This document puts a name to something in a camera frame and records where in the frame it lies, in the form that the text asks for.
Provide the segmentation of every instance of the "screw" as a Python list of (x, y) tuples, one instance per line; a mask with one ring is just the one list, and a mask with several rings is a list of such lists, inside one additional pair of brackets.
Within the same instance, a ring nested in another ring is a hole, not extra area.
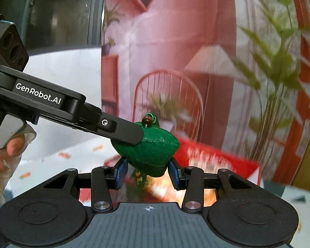
[(94, 203), (94, 208), (98, 210), (105, 210), (105, 209), (108, 209), (109, 207), (110, 207), (110, 203), (106, 201), (98, 201)]
[(101, 123), (103, 126), (107, 126), (109, 122), (108, 122), (108, 120), (103, 119)]
[(189, 201), (185, 203), (185, 207), (190, 210), (197, 210), (201, 207), (201, 204), (197, 201)]

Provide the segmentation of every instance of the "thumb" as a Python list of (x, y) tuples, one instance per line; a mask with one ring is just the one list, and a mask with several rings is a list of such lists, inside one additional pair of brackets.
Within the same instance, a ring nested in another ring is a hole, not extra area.
[(23, 150), (25, 145), (25, 136), (20, 135), (9, 141), (7, 144), (7, 153), (9, 156), (17, 156)]

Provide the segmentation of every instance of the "chair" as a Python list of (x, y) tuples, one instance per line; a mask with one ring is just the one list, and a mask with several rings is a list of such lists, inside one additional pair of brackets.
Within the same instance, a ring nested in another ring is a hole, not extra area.
[(136, 85), (133, 122), (141, 121), (149, 111), (149, 95), (165, 94), (175, 98), (180, 107), (186, 110), (190, 120), (180, 120), (172, 132), (183, 132), (189, 139), (196, 141), (202, 133), (203, 101), (197, 86), (178, 71), (156, 70), (143, 76)]

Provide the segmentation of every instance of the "human hand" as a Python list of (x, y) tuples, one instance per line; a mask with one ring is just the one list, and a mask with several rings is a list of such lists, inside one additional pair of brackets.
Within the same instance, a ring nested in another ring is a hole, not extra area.
[[(18, 157), (25, 150), (25, 136), (21, 135), (10, 140), (5, 149), (0, 150), (0, 176), (9, 170), (9, 163)], [(0, 192), (4, 189), (2, 186), (3, 178), (0, 177)]]

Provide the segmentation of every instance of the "wooden cabinet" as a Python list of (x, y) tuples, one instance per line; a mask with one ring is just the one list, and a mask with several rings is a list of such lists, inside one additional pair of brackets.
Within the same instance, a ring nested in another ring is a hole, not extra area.
[(101, 98), (102, 110), (118, 116), (118, 55), (102, 56)]

